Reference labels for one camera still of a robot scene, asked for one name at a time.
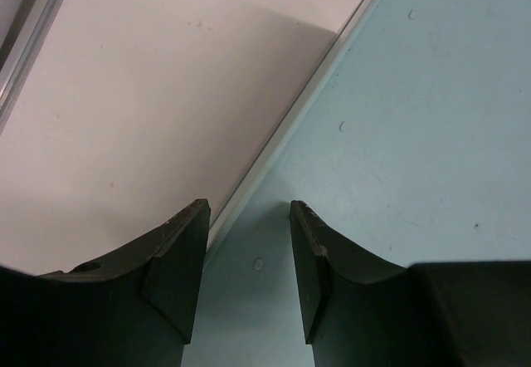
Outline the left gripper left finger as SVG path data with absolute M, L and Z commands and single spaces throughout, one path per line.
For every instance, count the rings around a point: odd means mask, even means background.
M 192 338 L 211 209 L 167 222 L 70 272 L 1 270 L 4 366 L 178 366 Z

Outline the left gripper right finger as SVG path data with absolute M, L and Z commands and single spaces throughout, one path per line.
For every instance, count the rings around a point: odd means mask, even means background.
M 400 267 L 290 205 L 305 342 L 318 366 L 527 366 L 530 264 Z

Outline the teal makeup organizer box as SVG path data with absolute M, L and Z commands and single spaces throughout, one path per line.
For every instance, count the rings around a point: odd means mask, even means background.
M 186 366 L 311 366 L 290 202 L 388 261 L 530 256 L 530 0 L 372 0 L 203 274 Z

